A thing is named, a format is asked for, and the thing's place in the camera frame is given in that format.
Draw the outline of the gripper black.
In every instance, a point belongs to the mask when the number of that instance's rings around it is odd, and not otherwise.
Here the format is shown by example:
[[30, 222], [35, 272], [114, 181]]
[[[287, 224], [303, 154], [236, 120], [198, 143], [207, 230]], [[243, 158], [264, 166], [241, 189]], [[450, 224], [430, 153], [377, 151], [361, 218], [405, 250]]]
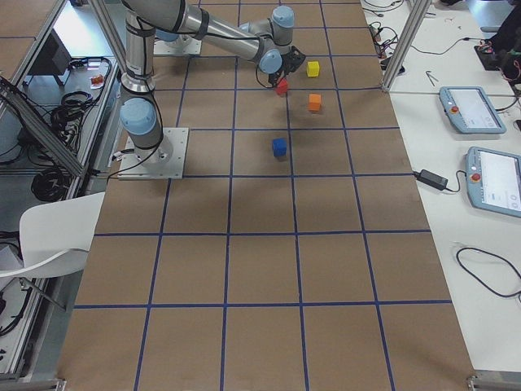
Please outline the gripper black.
[[290, 50], [282, 55], [282, 65], [280, 69], [277, 72], [269, 74], [269, 84], [278, 84], [279, 80], [286, 79], [287, 76], [295, 72], [304, 61], [305, 54], [296, 46], [291, 46]]

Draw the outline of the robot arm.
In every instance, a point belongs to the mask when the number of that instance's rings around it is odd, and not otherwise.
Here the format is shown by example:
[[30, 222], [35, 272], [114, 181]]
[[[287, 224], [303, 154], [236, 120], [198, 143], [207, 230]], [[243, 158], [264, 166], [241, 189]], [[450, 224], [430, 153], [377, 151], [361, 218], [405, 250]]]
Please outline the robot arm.
[[187, 1], [125, 1], [126, 54], [121, 76], [123, 103], [120, 120], [134, 144], [140, 165], [161, 163], [172, 154], [164, 139], [153, 81], [157, 31], [175, 38], [206, 41], [256, 65], [275, 88], [304, 62], [293, 41], [294, 11], [278, 6], [271, 16], [233, 26]]

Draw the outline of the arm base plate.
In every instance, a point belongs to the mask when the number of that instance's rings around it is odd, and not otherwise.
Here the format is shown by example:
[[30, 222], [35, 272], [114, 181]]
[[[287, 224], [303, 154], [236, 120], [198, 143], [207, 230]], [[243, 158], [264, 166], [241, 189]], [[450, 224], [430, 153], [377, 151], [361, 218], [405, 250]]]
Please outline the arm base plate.
[[[164, 128], [162, 143], [144, 163], [150, 152], [137, 149], [124, 154], [117, 178], [120, 180], [182, 179], [189, 138], [188, 128]], [[126, 149], [134, 149], [130, 136]]]
[[202, 42], [188, 35], [157, 35], [154, 43], [155, 56], [183, 57], [198, 56]]

